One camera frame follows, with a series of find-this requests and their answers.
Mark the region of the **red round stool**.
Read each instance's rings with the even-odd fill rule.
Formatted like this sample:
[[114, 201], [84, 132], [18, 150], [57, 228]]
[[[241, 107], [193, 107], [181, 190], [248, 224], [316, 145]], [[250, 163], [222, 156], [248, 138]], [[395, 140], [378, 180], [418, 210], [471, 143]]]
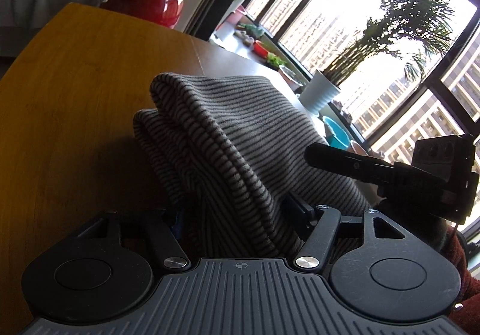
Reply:
[[100, 8], [173, 29], [182, 14], [184, 0], [102, 0]]

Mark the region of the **white potted plant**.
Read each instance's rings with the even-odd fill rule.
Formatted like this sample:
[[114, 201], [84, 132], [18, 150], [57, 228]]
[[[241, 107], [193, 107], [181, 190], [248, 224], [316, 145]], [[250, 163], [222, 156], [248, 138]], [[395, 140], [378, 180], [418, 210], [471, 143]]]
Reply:
[[454, 9], [448, 0], [381, 0], [383, 15], [369, 18], [360, 38], [345, 47], [324, 69], [315, 72], [298, 100], [316, 115], [339, 94], [344, 83], [365, 60], [379, 54], [402, 59], [395, 44], [411, 40], [421, 44], [403, 68], [408, 80], [425, 77], [432, 55], [444, 55], [452, 44], [450, 20]]

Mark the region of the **red plastic basin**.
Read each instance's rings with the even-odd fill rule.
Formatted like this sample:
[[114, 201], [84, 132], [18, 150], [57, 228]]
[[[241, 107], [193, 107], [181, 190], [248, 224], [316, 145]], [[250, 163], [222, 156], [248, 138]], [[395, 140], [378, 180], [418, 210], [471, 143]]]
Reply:
[[253, 52], [258, 55], [261, 59], [266, 60], [269, 55], [269, 50], [262, 44], [261, 41], [256, 40], [253, 45]]

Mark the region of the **pink basin with plants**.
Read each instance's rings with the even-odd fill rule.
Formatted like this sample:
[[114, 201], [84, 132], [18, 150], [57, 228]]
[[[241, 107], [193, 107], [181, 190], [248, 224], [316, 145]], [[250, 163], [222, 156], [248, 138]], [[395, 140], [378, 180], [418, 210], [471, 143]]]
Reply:
[[295, 73], [286, 67], [284, 64], [281, 64], [278, 68], [278, 73], [281, 74], [287, 85], [293, 90], [296, 91], [304, 85], [295, 78]]

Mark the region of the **grey striped knit garment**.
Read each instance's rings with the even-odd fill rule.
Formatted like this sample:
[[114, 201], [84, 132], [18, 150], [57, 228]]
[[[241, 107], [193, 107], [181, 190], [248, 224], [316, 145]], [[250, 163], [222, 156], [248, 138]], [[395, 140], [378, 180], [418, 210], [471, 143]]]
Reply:
[[304, 151], [321, 136], [266, 77], [162, 73], [150, 92], [135, 137], [201, 256], [294, 255], [302, 241], [280, 205], [288, 192], [346, 216], [368, 208], [351, 178], [308, 166]]

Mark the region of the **teal plastic basin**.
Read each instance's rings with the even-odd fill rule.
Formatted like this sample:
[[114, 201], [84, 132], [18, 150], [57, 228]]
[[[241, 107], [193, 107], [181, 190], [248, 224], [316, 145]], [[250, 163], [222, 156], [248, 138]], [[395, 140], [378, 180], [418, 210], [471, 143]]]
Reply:
[[323, 116], [325, 124], [326, 140], [331, 147], [346, 151], [350, 147], [350, 141], [347, 132], [329, 116]]

